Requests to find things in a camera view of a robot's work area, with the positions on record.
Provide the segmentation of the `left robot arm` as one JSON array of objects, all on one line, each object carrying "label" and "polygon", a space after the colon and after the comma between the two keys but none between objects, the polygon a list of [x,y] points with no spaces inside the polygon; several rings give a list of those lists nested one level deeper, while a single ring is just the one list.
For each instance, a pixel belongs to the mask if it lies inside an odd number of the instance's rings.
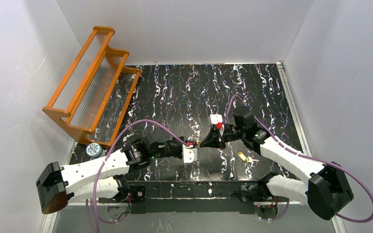
[{"label": "left robot arm", "polygon": [[60,166],[48,164],[36,181],[41,212],[52,214],[69,203],[98,198],[124,201],[131,195],[125,179],[128,173],[148,167],[152,159],[176,157],[183,159],[192,153],[188,149],[196,142],[179,139],[141,137],[116,150],[109,157]]}]

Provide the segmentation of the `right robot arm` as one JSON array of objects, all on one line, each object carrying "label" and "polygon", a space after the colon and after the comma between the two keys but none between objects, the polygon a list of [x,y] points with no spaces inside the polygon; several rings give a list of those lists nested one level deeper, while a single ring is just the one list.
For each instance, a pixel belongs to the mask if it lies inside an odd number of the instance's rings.
[{"label": "right robot arm", "polygon": [[234,124],[223,122],[222,115],[208,117],[210,132],[202,148],[225,149],[232,141],[242,141],[250,150],[286,168],[295,179],[269,172],[238,192],[243,199],[285,197],[306,204],[320,218],[330,220],[354,199],[345,173],[337,164],[324,164],[302,158],[298,151],[271,135],[246,106],[233,110]]}]

